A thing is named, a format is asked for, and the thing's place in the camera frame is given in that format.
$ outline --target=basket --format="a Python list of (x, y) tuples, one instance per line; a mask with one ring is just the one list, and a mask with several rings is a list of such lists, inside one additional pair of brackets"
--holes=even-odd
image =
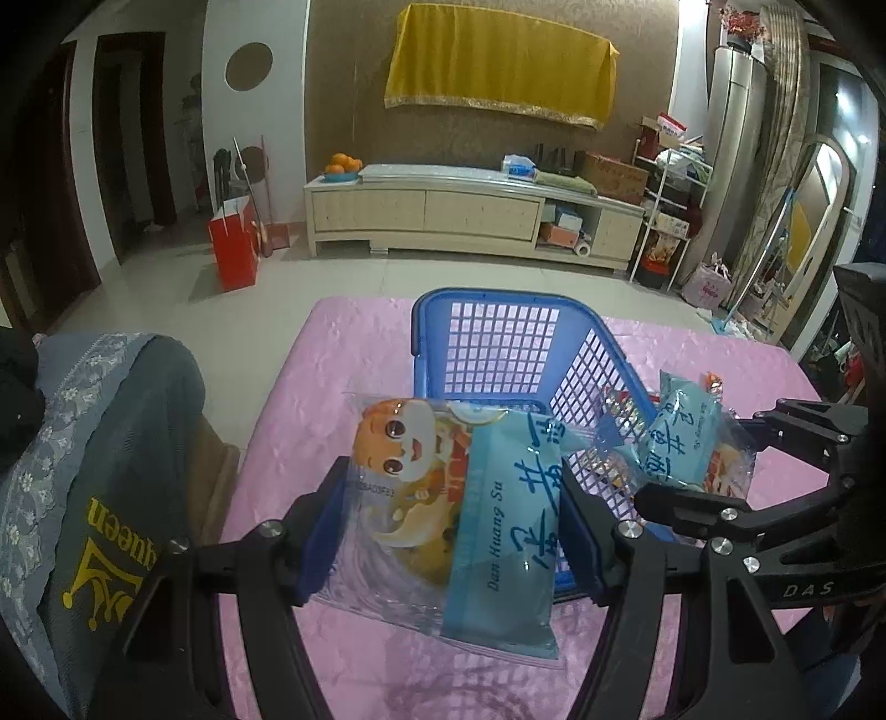
[[(608, 445), (637, 440), (656, 415), (600, 316), (560, 295), (434, 290), (413, 306), (411, 344), (415, 397), (552, 414), (594, 429)], [(630, 497), (595, 470), (590, 455), (568, 458), (581, 487), (604, 497), (620, 519), (635, 518)], [(555, 591), (575, 591), (562, 549)]]

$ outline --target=patterned wallpaper wall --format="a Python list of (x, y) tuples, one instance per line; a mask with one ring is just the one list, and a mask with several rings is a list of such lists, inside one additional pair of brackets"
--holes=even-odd
[(305, 70), (307, 176), (342, 152), (364, 162), (496, 167), (536, 143), (628, 159), (637, 122), (667, 110), (677, 52), (679, 0), (449, 0), (522, 12), (580, 27), (619, 51), (615, 105), (599, 132), (509, 113), (458, 107), (385, 109), (384, 94), (407, 0), (311, 3)]

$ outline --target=gold curtain cover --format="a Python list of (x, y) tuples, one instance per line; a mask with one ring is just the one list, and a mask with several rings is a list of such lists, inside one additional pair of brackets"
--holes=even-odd
[(397, 18), (385, 107), (478, 107), (599, 129), (617, 57), (606, 38), (551, 20), (411, 4)]

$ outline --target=cabinet door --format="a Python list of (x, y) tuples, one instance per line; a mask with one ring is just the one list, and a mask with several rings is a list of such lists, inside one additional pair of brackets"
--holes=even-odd
[(314, 229), (417, 230), (424, 222), (424, 190), (326, 190), (315, 192)]
[(424, 229), (461, 235), (533, 240), (539, 200), (497, 198), (473, 192), (428, 191)]
[(601, 210), (591, 254), (616, 260), (630, 260), (633, 246), (637, 244), (641, 218), (623, 215), (611, 210)]

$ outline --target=white tile floor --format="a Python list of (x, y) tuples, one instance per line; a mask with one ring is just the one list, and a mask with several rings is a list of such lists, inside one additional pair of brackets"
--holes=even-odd
[(534, 290), (568, 295), (604, 316), (710, 331), (679, 298), (574, 265), (432, 253), (370, 257), (365, 244), (333, 245), (311, 260), (302, 240), (262, 261), (256, 286), (221, 293), (205, 224), (195, 218), (147, 239), (58, 331), (151, 331), (180, 340), (206, 381), (207, 418), (240, 448), (307, 314), (331, 295), (416, 298), (441, 286)]

